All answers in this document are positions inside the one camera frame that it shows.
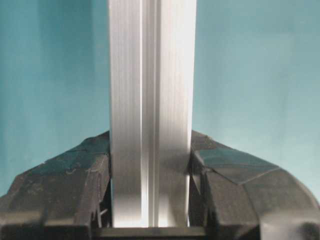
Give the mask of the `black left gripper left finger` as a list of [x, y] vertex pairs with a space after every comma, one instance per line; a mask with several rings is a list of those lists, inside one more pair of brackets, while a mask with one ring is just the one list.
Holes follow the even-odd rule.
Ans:
[[19, 175], [0, 199], [3, 240], [90, 240], [111, 217], [110, 134]]

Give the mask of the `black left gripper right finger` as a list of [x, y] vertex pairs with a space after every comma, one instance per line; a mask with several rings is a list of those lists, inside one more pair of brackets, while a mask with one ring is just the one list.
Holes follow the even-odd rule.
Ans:
[[317, 240], [320, 205], [283, 168], [193, 131], [189, 221], [213, 240]]

